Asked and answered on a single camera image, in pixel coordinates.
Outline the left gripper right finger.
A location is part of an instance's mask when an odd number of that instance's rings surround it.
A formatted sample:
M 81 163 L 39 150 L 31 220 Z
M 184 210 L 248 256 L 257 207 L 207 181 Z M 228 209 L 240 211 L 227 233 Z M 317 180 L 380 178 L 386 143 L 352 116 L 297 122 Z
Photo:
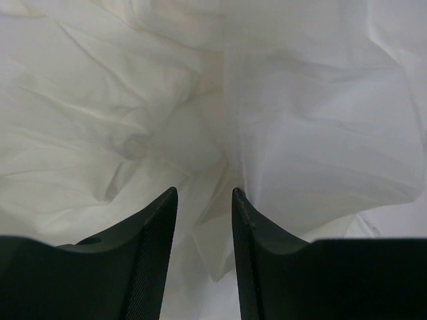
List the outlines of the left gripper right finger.
M 242 319 L 425 319 L 425 239 L 308 243 L 232 193 Z

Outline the white skirt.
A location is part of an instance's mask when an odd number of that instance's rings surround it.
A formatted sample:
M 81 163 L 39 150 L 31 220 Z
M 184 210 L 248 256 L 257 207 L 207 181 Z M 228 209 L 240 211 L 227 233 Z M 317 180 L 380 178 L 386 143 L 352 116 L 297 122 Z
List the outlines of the white skirt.
M 425 1 L 2 1 L 1 232 L 71 243 L 174 186 L 218 281 L 232 188 L 305 240 L 426 234 Z

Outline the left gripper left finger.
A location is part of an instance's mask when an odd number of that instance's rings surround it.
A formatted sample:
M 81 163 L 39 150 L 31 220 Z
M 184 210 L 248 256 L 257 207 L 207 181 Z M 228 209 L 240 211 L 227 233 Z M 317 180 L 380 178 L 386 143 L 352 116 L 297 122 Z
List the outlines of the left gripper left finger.
M 74 245 L 1 238 L 2 319 L 158 319 L 177 217 L 169 188 Z

